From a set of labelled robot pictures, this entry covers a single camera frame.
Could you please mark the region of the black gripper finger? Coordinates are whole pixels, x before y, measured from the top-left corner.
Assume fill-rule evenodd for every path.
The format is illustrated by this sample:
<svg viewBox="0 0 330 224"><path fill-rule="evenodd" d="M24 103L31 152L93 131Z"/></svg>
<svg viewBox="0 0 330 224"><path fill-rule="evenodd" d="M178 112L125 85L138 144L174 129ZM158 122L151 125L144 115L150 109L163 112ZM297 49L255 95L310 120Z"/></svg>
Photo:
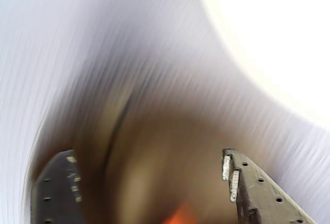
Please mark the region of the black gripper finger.
<svg viewBox="0 0 330 224"><path fill-rule="evenodd" d="M31 223L84 223L73 150L54 155L33 184Z"/></svg>
<svg viewBox="0 0 330 224"><path fill-rule="evenodd" d="M229 184L240 223L315 223L261 167L236 149L223 149L222 180Z"/></svg>

